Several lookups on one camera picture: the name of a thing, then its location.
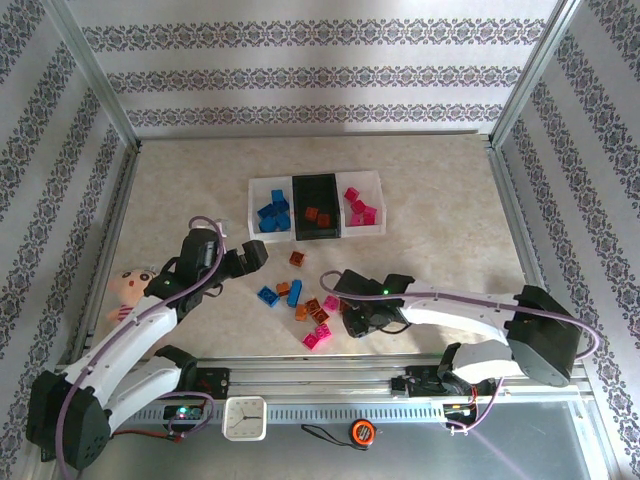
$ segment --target marble surface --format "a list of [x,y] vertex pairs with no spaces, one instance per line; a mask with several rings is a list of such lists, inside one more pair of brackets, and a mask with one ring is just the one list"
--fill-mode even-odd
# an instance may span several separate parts
[[[159,345],[204,357],[304,355],[301,343],[315,324],[296,322],[286,302],[270,309],[256,296],[263,285],[299,278],[302,300],[325,295],[321,273],[351,268],[380,281],[413,275],[460,290],[518,292],[524,279],[477,135],[264,138],[148,141],[143,144],[111,275],[135,267],[159,269],[178,255],[187,222],[204,214],[228,220],[228,248],[248,240],[250,178],[333,171],[377,170],[387,205],[384,236],[269,244],[258,272],[229,280],[223,294],[205,298]],[[300,269],[292,250],[307,255]],[[109,331],[106,293],[94,338]],[[440,353],[473,335],[414,326],[402,335],[350,338],[338,316],[331,340],[313,354]]]

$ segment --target pink block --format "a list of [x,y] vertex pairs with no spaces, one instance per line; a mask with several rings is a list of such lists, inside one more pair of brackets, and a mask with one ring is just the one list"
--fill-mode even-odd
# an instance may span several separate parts
[[326,340],[331,337],[331,330],[326,323],[316,327],[316,336],[318,337],[318,341]]
[[322,308],[324,308],[328,312],[335,312],[340,308],[340,300],[338,300],[333,295],[328,295],[325,298],[324,303],[322,304]]
[[356,215],[355,213],[351,215],[350,227],[361,227],[362,225],[364,225],[364,216]]
[[362,200],[356,200],[351,204],[351,210],[353,210],[353,213],[362,213],[365,208],[367,208],[367,206]]
[[376,210],[373,207],[366,207],[364,209],[364,224],[365,225],[375,225],[376,224]]
[[347,200],[349,200],[351,203],[355,202],[358,199],[358,195],[360,195],[360,192],[357,191],[355,188],[353,187],[349,187],[347,188],[346,193],[344,194],[344,198],[346,198]]
[[309,335],[304,337],[302,343],[304,343],[304,346],[309,350],[313,350],[313,348],[318,344],[318,337],[316,337],[313,333],[310,333]]

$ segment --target stuffed doll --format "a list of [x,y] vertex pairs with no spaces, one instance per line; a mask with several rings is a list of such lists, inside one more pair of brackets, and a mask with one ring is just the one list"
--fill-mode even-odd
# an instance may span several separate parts
[[140,299],[144,296],[144,289],[156,274],[151,270],[130,270],[109,280],[107,290],[118,296],[120,306],[107,314],[107,320],[112,326],[117,326],[127,318]]

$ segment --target clock face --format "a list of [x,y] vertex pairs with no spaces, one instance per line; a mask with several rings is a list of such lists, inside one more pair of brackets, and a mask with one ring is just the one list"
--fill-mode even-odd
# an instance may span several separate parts
[[262,440],[267,434],[267,403],[264,398],[227,398],[222,433],[236,442]]

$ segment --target tape measure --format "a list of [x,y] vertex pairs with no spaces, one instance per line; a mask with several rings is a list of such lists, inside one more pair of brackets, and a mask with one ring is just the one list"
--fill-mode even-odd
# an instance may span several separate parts
[[376,438],[378,429],[369,420],[356,420],[349,428],[351,443],[360,448],[369,448]]
[[324,440],[325,442],[333,443],[339,447],[351,447],[354,450],[360,450],[361,452],[366,451],[371,446],[373,440],[376,438],[376,432],[378,431],[378,429],[373,426],[373,423],[361,418],[353,422],[349,427],[349,439],[351,440],[351,443],[346,443],[338,440],[319,425],[303,423],[300,425],[300,428],[314,437]]

